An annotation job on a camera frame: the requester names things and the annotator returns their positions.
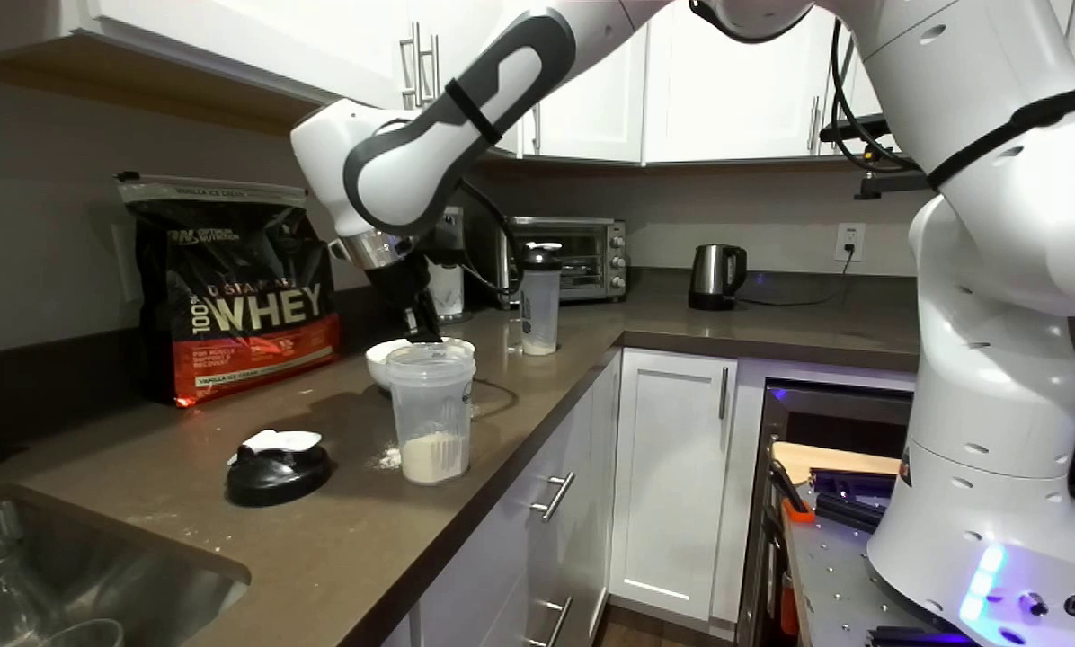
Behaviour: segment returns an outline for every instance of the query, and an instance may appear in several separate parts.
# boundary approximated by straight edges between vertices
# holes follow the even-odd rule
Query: lid
[[[459,385],[473,376],[473,354],[465,340],[444,341],[409,341],[391,350],[384,359],[387,385],[431,389],[431,385]]]
[[[268,506],[318,491],[330,475],[330,458],[315,433],[255,433],[227,462],[221,492],[239,506]]]

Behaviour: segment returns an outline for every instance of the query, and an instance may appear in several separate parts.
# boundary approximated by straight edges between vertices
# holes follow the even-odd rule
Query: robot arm
[[[420,117],[336,101],[290,134],[341,237],[420,234],[473,160],[532,106],[626,42],[667,0],[547,0],[512,17]],[[804,0],[717,0],[702,14],[741,41],[788,32]]]
[[[330,106],[290,140],[348,255],[403,294],[472,162],[667,0],[547,0],[420,117]],[[813,0],[860,41],[902,152],[939,199],[914,225],[920,377],[872,568],[986,643],[1075,647],[1075,62],[1051,0]],[[695,0],[732,41],[810,0]]]

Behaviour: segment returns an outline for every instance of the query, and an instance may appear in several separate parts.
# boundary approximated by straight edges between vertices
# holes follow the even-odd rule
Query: whey protein bag
[[[305,190],[121,172],[117,193],[137,217],[158,400],[195,407],[334,356],[330,261]]]

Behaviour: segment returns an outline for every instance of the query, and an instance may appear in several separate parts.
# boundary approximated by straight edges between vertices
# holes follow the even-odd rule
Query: wall
[[[484,184],[509,213],[619,217],[631,268],[687,271],[695,245],[732,240],[753,271],[837,275],[835,226],[865,225],[852,275],[914,279],[907,226],[932,199],[884,193],[852,202],[843,167],[702,167],[702,169],[492,169]]]
[[[137,325],[121,169],[297,184],[284,136],[0,86],[0,350]]]
[[[137,325],[134,225],[117,169],[297,184],[286,134],[0,86],[0,350]],[[918,193],[852,202],[852,172],[780,169],[490,169],[509,213],[629,219],[636,268],[687,268],[697,240],[749,245],[759,271],[831,275],[835,225],[865,225],[852,275],[914,275]],[[364,283],[336,268],[336,288]]]

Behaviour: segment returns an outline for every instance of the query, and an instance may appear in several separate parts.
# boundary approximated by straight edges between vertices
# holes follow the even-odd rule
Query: electric kettle
[[[697,245],[689,263],[689,308],[728,308],[749,279],[749,252],[738,245]]]

